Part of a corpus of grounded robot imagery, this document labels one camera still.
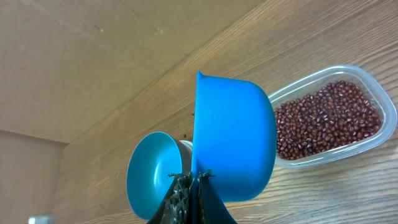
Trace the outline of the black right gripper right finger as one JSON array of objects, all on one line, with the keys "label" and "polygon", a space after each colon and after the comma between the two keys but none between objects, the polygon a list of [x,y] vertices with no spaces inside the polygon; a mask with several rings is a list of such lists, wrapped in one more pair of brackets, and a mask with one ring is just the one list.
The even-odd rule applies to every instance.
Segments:
[{"label": "black right gripper right finger", "polygon": [[210,183],[212,169],[198,175],[198,222],[200,224],[237,224]]}]

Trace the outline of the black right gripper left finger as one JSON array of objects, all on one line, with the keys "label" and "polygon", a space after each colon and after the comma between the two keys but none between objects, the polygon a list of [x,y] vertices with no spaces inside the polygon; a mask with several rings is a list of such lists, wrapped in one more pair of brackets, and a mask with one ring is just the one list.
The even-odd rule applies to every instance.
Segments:
[{"label": "black right gripper left finger", "polygon": [[147,222],[148,224],[183,224],[188,222],[192,173],[171,173],[167,176],[172,177],[173,182],[155,215]]}]

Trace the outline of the blue plastic measuring scoop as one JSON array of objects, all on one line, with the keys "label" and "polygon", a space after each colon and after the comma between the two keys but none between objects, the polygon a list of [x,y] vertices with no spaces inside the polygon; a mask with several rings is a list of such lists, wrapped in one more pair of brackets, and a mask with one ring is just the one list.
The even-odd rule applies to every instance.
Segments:
[{"label": "blue plastic measuring scoop", "polygon": [[266,93],[253,82],[197,73],[192,171],[212,171],[223,202],[257,197],[274,168],[277,130]]}]

